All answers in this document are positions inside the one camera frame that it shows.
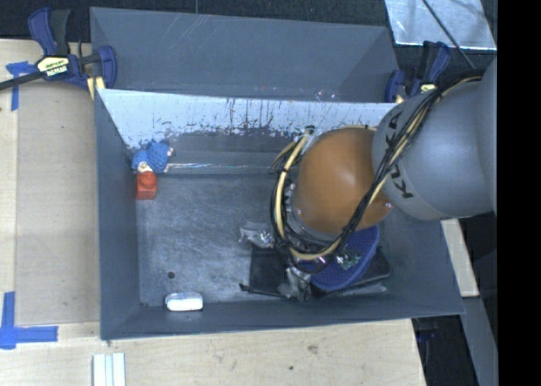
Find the blue plastic part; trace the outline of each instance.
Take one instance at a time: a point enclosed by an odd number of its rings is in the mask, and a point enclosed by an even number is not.
[[[148,164],[154,173],[163,173],[167,167],[167,161],[169,160],[170,147],[165,143],[152,143],[146,150],[148,156]]]
[[[392,71],[387,86],[385,87],[384,101],[392,104],[395,101],[396,90],[402,84],[404,80],[404,72],[400,69]]]
[[[45,81],[62,81],[63,83],[68,83],[72,85],[76,85],[77,87],[80,87],[83,90],[88,90],[88,75],[86,73],[81,72],[79,67],[79,59],[74,54],[68,54],[67,57],[69,59],[69,65],[68,69],[69,76],[51,76],[48,77],[47,75],[42,75],[41,77]]]
[[[132,159],[132,170],[137,170],[137,167],[141,162],[148,163],[148,161],[149,158],[146,154],[146,150],[140,150],[135,154],[134,158]]]
[[[379,241],[380,230],[377,226],[355,231],[347,241],[346,251],[358,253],[358,262],[349,269],[344,269],[333,261],[321,272],[312,275],[311,283],[323,291],[338,291],[355,284],[369,267]]]
[[[170,147],[165,143],[151,143],[148,149],[140,150],[132,159],[132,169],[137,170],[141,162],[146,162],[156,174],[165,172],[169,161]]]
[[[0,327],[0,349],[13,350],[17,344],[25,342],[58,341],[58,326],[34,326],[19,328],[14,326],[15,292],[3,295],[2,327]]]
[[[101,59],[101,76],[108,89],[115,85],[117,80],[117,58],[112,46],[104,45],[98,48]]]
[[[445,71],[449,61],[451,60],[451,50],[443,42],[436,42],[436,45],[440,48],[438,50],[438,55],[432,63],[432,67],[429,70],[429,75],[427,80],[430,83],[433,83],[437,78]]]
[[[16,62],[8,63],[6,69],[16,79],[21,74],[28,74],[37,72],[36,66],[28,62]],[[19,86],[16,85],[11,91],[11,111],[15,111],[19,108]]]
[[[28,28],[32,39],[40,44],[44,56],[51,56],[58,49],[49,23],[51,12],[51,8],[41,8],[28,18]]]

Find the black object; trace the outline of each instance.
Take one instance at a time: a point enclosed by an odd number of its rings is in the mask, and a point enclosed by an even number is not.
[[[282,297],[282,294],[277,289],[282,282],[285,282],[286,267],[287,261],[276,250],[252,246],[249,285],[240,284],[240,288],[250,293]],[[390,274],[391,267],[381,249],[378,248],[363,277],[353,285],[339,291],[322,291],[315,285],[310,285],[311,294],[314,297],[323,297],[341,294],[379,293],[381,292],[379,287],[377,290],[374,288],[372,291],[366,291],[366,287],[382,281]]]

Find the blue tape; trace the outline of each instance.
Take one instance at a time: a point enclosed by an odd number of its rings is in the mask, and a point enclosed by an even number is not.
[[[37,72],[36,66],[28,62],[16,62],[8,63],[6,69],[16,79],[21,74],[28,74]],[[11,111],[15,111],[19,108],[19,86],[16,85],[11,92]]]
[[[14,326],[15,292],[3,295],[2,327],[0,327],[0,349],[13,350],[17,344],[25,342],[56,342],[58,326],[33,326],[19,328]]]

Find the small toy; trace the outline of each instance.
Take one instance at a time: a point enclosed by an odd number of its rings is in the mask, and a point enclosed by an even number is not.
[[[167,171],[167,161],[172,147],[164,143],[151,143],[147,150],[140,150],[132,159],[132,169],[137,171],[135,198],[152,200],[156,196],[158,181],[156,173]]]
[[[146,162],[154,173],[164,173],[167,171],[167,161],[172,151],[172,147],[167,144],[152,142],[147,150],[140,150],[135,154],[132,169],[137,170],[141,162]]]

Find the wooden table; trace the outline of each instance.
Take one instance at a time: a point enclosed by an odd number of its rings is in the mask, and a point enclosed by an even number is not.
[[[34,62],[40,55],[41,49],[33,41],[0,40],[0,80],[11,78],[3,69],[7,63]],[[58,86],[27,87],[27,94],[50,95]],[[11,90],[0,92],[0,297],[24,284],[14,278],[18,112],[25,110],[22,98],[20,109],[11,112]],[[456,220],[442,225],[462,295],[476,296],[478,290],[460,226]],[[68,245],[58,247],[59,252],[64,248],[68,249]],[[58,342],[0,350],[0,384],[91,384],[92,356],[116,352],[125,354],[129,386],[426,384],[410,320],[109,342],[100,340],[97,321],[61,323]]]

